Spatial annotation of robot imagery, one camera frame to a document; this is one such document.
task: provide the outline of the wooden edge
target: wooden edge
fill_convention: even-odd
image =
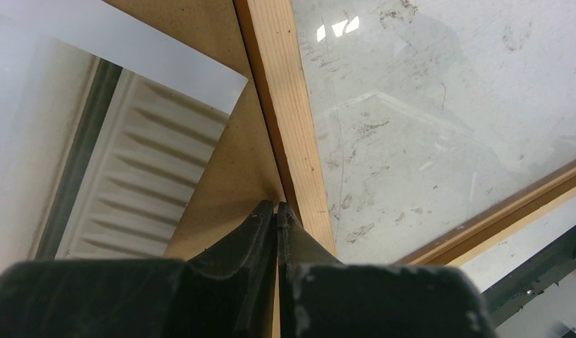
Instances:
[[[234,0],[288,203],[329,252],[335,246],[290,0]]]
[[[555,210],[556,208],[558,208],[565,202],[573,199],[574,197],[576,197],[576,187],[572,188],[571,190],[569,190],[564,194],[561,194],[560,196],[558,196],[558,198],[537,209],[535,212],[527,215],[524,218],[521,218],[519,221],[507,227],[506,229],[498,232],[493,237],[488,238],[486,241],[480,243],[471,250],[453,259],[451,262],[448,263],[448,265],[458,267],[462,266],[464,263],[470,261],[476,256],[479,256],[487,249],[491,248],[494,245],[497,245],[499,242],[515,234],[518,230],[521,230],[522,228],[534,222],[535,220],[538,220],[548,212]]]
[[[460,265],[576,196],[576,160],[400,260]]]

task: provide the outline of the scratched glass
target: scratched glass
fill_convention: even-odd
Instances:
[[[397,261],[576,159],[576,1],[292,3],[343,261]]]

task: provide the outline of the mdf board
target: mdf board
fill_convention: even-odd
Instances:
[[[234,6],[224,0],[107,2],[249,79],[164,254],[188,259],[236,228],[260,200],[284,200]]]
[[[108,3],[249,79],[166,256],[190,258],[202,252],[238,226],[260,200],[284,200],[284,193],[293,208],[300,211],[305,228],[334,252],[306,90],[301,88],[299,93],[304,90],[304,96],[297,97],[296,105],[285,105],[295,96],[282,98],[281,104],[275,101],[270,105],[264,94],[265,85],[259,82],[256,88],[253,83],[233,3],[226,0]],[[298,56],[295,38],[293,43],[296,54],[291,56]],[[296,70],[300,69],[299,63],[292,64],[293,68],[295,66]],[[280,77],[267,75],[267,78],[275,80],[270,83],[276,86],[303,83],[284,78],[278,84]],[[302,119],[302,124],[294,123]],[[272,136],[273,150],[265,122]],[[298,145],[285,146],[292,142]]]

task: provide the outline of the white sheet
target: white sheet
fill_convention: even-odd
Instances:
[[[0,0],[0,14],[230,114],[246,78],[100,0]]]

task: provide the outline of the wooden frame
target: wooden frame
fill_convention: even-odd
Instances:
[[[576,161],[403,258],[460,266],[576,196]]]
[[[194,256],[237,226],[256,199],[284,196],[305,228],[335,253],[290,0],[107,1],[249,78],[166,256]],[[245,182],[226,187],[230,179],[213,179],[230,171]],[[401,262],[460,265],[574,196],[576,161]],[[216,198],[221,201],[213,203]],[[220,220],[218,208],[227,206],[231,220]]]
[[[234,0],[234,4],[287,199],[298,206],[305,228],[333,249],[291,2]],[[401,262],[462,265],[574,196],[576,161]]]
[[[234,0],[286,200],[336,254],[290,0]]]

